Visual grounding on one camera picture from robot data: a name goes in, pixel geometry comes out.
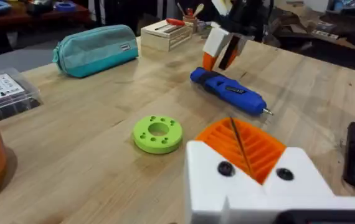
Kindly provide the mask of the white orange left gripper left finger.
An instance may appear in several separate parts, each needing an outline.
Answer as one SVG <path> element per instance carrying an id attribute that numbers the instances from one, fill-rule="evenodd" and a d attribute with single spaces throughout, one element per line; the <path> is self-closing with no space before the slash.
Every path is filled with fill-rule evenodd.
<path id="1" fill-rule="evenodd" d="M 220 223 L 225 203 L 263 194 L 267 134 L 250 123 L 224 118 L 186 144 L 185 223 Z"/>

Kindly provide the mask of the white orange left gripper right finger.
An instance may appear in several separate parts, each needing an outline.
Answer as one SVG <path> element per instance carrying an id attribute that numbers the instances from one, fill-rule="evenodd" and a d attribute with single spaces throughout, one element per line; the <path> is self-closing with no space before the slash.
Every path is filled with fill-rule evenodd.
<path id="1" fill-rule="evenodd" d="M 251 194 L 291 198 L 331 198 L 334 193 L 304 149 L 288 147 L 249 123 L 230 118 L 242 189 Z"/>

